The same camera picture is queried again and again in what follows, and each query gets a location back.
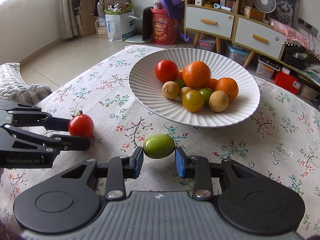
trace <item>floral tablecloth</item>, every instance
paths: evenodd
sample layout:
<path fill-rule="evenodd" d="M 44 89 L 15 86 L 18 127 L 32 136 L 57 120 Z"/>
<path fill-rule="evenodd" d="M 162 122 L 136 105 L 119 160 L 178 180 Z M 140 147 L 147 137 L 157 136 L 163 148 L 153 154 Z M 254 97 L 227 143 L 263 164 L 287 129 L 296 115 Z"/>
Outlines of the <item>floral tablecloth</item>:
<path fill-rule="evenodd" d="M 261 92 L 257 111 L 244 122 L 220 129 L 201 129 L 161 118 L 144 108 L 131 94 L 128 75 L 143 56 L 160 50 L 128 46 L 82 73 L 41 101 L 53 116 L 71 118 L 81 109 L 95 124 L 92 146 L 86 152 L 61 152 L 52 169 L 4 170 L 0 181 L 0 219 L 19 230 L 12 212 L 15 197 L 29 187 L 88 158 L 107 162 L 118 155 L 131 155 L 152 134 L 166 133 L 187 155 L 201 155 L 219 163 L 230 157 L 297 192 L 306 204 L 298 229 L 303 237 L 320 233 L 320 114 L 295 95 L 255 77 Z M 30 127 L 46 136 L 56 131 Z M 105 179 L 99 193 L 104 193 Z M 218 179 L 212 179 L 221 194 Z M 141 175 L 125 182 L 131 190 L 187 190 L 192 179 L 180 179 L 174 155 L 144 158 Z"/>

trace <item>orange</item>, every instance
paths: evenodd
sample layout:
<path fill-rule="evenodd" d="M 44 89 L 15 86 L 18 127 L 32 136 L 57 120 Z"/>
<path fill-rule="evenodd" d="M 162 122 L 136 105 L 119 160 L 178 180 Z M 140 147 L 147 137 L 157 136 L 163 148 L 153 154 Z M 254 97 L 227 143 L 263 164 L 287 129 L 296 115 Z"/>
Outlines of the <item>orange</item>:
<path fill-rule="evenodd" d="M 210 88 L 210 89 L 212 89 L 212 90 L 214 91 L 214 88 L 215 88 L 217 82 L 218 82 L 217 79 L 215 79 L 215 78 L 210 78 L 210 81 L 209 81 L 209 83 L 207 84 L 207 87 Z"/>
<path fill-rule="evenodd" d="M 183 77 L 182 77 L 183 71 L 184 71 L 184 68 L 178 70 L 178 77 L 177 78 L 183 79 Z"/>
<path fill-rule="evenodd" d="M 187 87 L 201 88 L 209 83 L 211 70 L 206 63 L 196 61 L 185 67 L 182 76 Z"/>
<path fill-rule="evenodd" d="M 239 93 L 239 88 L 237 82 L 232 78 L 220 78 L 217 81 L 215 91 L 223 91 L 228 95 L 230 100 L 236 98 Z"/>

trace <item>electric fan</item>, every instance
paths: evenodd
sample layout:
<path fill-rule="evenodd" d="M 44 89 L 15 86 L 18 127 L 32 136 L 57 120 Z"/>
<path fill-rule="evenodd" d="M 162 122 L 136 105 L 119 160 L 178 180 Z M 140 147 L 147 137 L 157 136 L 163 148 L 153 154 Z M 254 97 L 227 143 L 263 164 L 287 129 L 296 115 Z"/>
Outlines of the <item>electric fan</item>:
<path fill-rule="evenodd" d="M 255 7 L 264 13 L 271 13 L 276 8 L 276 0 L 253 0 Z"/>

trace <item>white shopping bag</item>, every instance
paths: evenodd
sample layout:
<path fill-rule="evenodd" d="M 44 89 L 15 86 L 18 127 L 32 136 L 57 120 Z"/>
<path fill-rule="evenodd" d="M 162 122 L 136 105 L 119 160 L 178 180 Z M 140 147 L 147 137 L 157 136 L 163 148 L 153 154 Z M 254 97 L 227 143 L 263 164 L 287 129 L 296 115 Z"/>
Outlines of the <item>white shopping bag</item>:
<path fill-rule="evenodd" d="M 133 35 L 135 30 L 134 12 L 106 14 L 109 41 L 123 41 Z"/>

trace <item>framed picture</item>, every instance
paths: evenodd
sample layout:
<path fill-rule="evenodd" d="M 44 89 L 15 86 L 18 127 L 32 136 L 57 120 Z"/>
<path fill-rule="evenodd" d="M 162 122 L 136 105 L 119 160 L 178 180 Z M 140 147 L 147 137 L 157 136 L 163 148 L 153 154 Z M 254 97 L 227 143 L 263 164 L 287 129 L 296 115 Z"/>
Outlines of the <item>framed picture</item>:
<path fill-rule="evenodd" d="M 273 18 L 295 29 L 300 0 L 276 0 L 276 9 L 267 14 L 267 19 Z"/>

